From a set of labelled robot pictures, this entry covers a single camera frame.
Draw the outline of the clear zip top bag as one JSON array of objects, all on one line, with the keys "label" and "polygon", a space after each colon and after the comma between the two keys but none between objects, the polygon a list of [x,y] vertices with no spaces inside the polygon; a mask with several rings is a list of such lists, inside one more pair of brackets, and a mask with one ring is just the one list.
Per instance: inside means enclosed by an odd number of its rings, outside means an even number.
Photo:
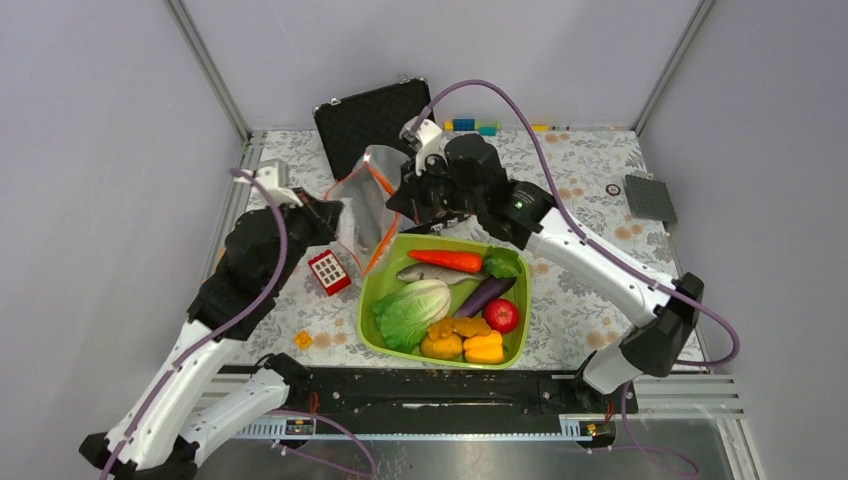
[{"label": "clear zip top bag", "polygon": [[327,200],[344,204],[337,240],[368,275],[382,264],[394,237],[414,226],[412,220],[386,207],[401,182],[401,167],[409,157],[389,146],[366,148],[350,174],[332,186]]}]

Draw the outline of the green toy cabbage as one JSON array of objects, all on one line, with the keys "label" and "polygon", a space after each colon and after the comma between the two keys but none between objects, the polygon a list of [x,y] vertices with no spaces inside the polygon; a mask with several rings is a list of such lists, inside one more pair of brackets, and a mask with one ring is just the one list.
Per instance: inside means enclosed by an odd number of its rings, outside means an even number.
[{"label": "green toy cabbage", "polygon": [[452,292],[445,282],[419,280],[375,301],[371,311],[386,346],[411,353],[430,325],[447,315],[451,302]]}]

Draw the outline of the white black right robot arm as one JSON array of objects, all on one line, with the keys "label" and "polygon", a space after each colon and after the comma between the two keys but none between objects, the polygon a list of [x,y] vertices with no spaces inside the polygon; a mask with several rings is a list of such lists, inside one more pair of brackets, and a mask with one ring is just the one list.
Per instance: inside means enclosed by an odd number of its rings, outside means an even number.
[{"label": "white black right robot arm", "polygon": [[575,402],[597,412],[618,387],[639,376],[668,376],[697,324],[703,293],[692,274],[674,278],[620,251],[572,217],[538,185],[511,179],[496,148],[478,134],[440,144],[403,133],[414,154],[386,205],[421,222],[472,215],[493,238],[541,256],[610,300],[631,323],[611,345],[585,360],[573,386]]}]

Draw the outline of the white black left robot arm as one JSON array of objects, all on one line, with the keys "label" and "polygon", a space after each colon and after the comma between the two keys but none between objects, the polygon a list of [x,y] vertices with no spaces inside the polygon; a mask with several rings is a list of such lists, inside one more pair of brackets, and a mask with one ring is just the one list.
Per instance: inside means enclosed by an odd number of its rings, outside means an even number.
[{"label": "white black left robot arm", "polygon": [[336,238],[344,205],[302,189],[300,205],[243,214],[225,253],[190,304],[174,347],[145,393],[107,432],[88,435],[79,452],[117,479],[191,479],[220,446],[265,413],[296,411],[311,396],[309,369],[273,354],[251,378],[202,410],[197,403],[221,367],[274,309],[311,247]]}]

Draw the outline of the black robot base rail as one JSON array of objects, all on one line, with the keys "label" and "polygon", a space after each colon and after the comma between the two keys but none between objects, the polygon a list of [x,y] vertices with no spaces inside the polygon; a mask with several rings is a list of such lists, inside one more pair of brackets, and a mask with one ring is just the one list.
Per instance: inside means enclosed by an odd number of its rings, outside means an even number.
[{"label": "black robot base rail", "polygon": [[639,410],[633,388],[609,395],[572,372],[314,367],[274,409],[317,413],[371,436],[576,437],[585,422]]}]

